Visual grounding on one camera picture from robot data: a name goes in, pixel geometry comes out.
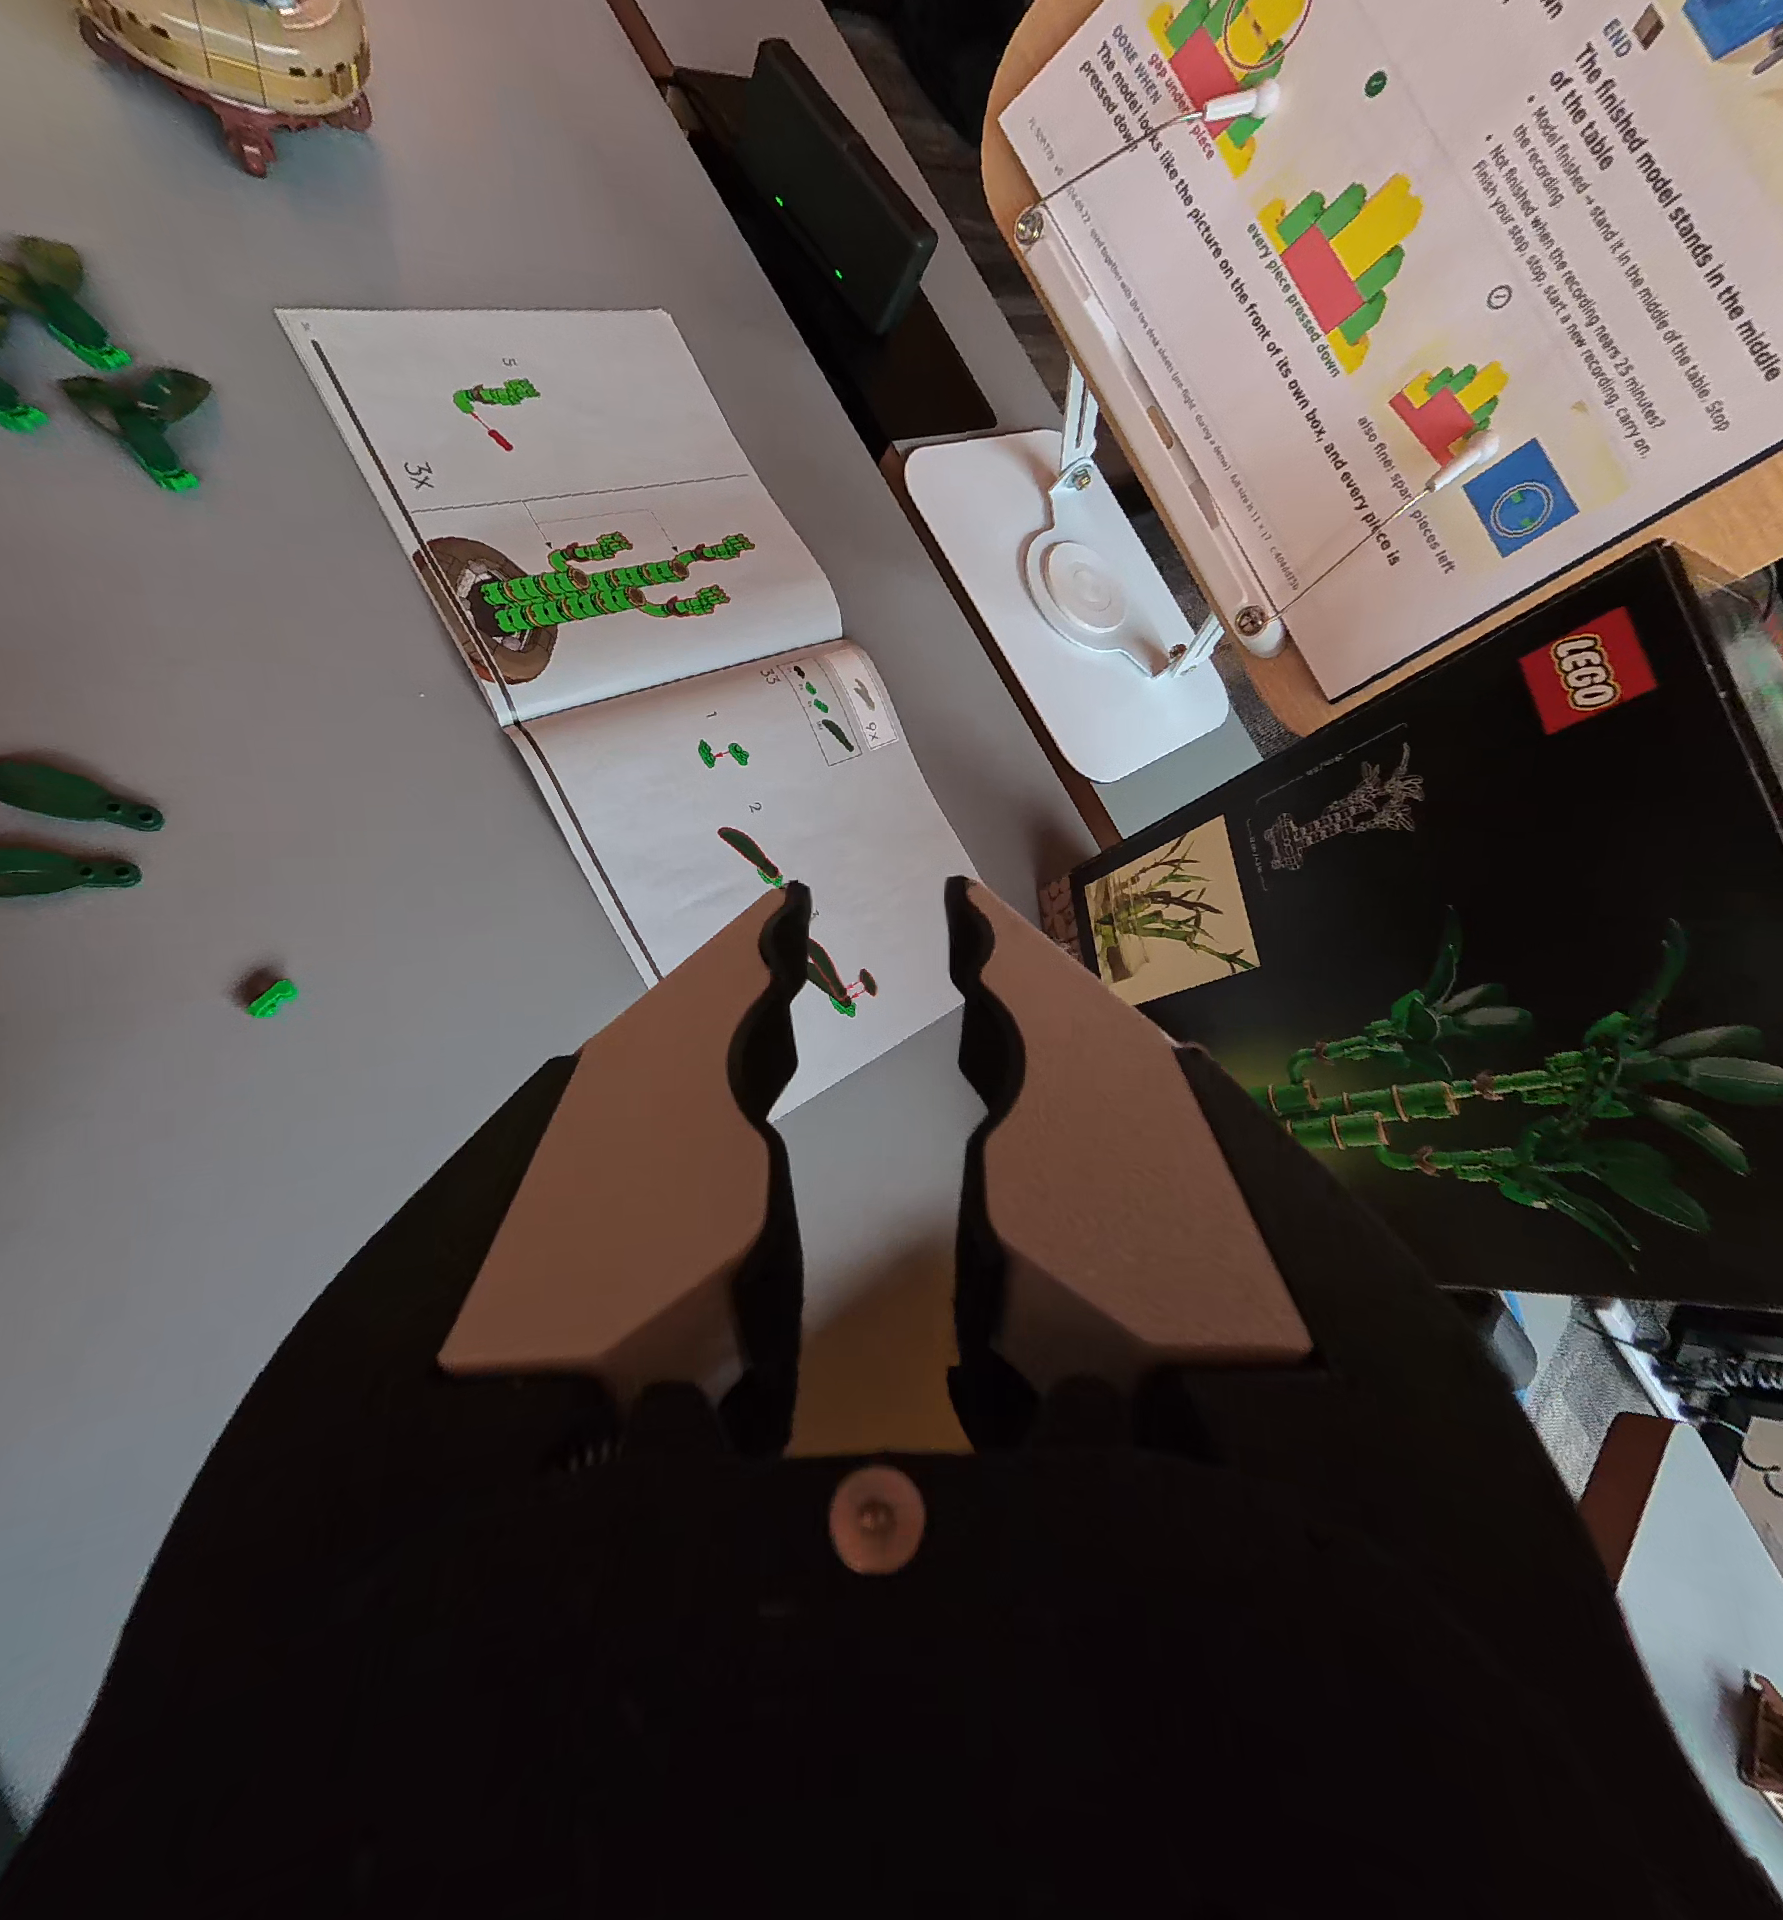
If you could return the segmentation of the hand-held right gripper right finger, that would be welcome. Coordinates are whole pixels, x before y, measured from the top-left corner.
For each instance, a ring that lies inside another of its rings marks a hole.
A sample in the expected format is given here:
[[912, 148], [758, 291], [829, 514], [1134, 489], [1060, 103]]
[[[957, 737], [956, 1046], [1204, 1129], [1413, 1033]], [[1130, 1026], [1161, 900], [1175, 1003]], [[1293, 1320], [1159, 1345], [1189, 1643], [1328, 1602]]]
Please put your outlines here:
[[978, 1101], [954, 1242], [952, 1411], [1022, 1446], [1055, 1394], [1311, 1359], [1311, 1329], [1179, 1049], [988, 885], [949, 880]]

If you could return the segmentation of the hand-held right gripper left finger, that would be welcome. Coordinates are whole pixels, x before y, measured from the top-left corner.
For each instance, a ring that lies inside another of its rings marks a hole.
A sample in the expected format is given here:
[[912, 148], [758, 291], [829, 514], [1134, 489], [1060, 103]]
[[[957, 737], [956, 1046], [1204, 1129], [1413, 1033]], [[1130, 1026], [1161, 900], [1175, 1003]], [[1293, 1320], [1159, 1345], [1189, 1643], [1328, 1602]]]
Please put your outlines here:
[[774, 1106], [800, 1065], [812, 896], [741, 909], [590, 1039], [437, 1352], [451, 1380], [572, 1378], [617, 1409], [720, 1391], [729, 1443], [780, 1454], [806, 1263]]

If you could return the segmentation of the dark green lego leaf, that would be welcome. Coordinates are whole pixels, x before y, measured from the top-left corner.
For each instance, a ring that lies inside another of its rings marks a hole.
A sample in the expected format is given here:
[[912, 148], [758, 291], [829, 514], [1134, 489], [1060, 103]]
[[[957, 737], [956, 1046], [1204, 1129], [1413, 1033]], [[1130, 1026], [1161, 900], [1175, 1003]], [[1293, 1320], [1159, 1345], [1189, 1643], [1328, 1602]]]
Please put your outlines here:
[[32, 758], [0, 755], [0, 804], [39, 818], [99, 823], [140, 833], [164, 828], [163, 810], [81, 771]]
[[0, 843], [0, 900], [128, 891], [140, 880], [143, 870], [134, 860], [54, 845]]

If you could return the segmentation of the black lego set box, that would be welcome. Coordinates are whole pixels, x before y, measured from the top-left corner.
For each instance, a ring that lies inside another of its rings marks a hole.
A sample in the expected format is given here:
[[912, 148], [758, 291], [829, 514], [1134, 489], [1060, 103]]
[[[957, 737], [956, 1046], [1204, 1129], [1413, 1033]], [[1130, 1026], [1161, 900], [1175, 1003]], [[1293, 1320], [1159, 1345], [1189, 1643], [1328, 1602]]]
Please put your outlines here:
[[1436, 1284], [1783, 1307], [1783, 594], [1649, 546], [1070, 876]]

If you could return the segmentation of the open lego instruction booklet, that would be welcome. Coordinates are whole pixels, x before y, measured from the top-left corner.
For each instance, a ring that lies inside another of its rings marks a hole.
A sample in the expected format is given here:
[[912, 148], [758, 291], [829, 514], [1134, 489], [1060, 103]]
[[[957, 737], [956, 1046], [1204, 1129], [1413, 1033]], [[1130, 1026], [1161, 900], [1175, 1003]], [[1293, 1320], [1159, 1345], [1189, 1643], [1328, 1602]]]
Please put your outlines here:
[[944, 896], [971, 863], [674, 321], [278, 321], [643, 983], [803, 883], [774, 1114], [957, 1010]]

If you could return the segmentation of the lego bamboo model in pot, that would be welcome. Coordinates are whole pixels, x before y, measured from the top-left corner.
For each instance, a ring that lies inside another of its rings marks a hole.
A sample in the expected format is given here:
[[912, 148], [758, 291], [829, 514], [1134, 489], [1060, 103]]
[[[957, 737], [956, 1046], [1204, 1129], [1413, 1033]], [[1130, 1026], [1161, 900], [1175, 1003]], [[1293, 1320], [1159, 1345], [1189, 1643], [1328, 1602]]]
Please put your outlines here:
[[360, 1], [78, 1], [77, 25], [111, 66], [209, 108], [256, 178], [276, 161], [282, 131], [375, 124]]

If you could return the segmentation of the black box with green lights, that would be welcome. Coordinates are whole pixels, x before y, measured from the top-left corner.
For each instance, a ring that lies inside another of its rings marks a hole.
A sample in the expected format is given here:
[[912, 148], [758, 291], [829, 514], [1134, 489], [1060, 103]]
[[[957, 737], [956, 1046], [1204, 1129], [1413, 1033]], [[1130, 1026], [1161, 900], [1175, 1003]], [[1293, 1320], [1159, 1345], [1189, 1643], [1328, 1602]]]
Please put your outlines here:
[[866, 337], [905, 325], [938, 230], [803, 56], [770, 36], [747, 77], [681, 67], [674, 84]]

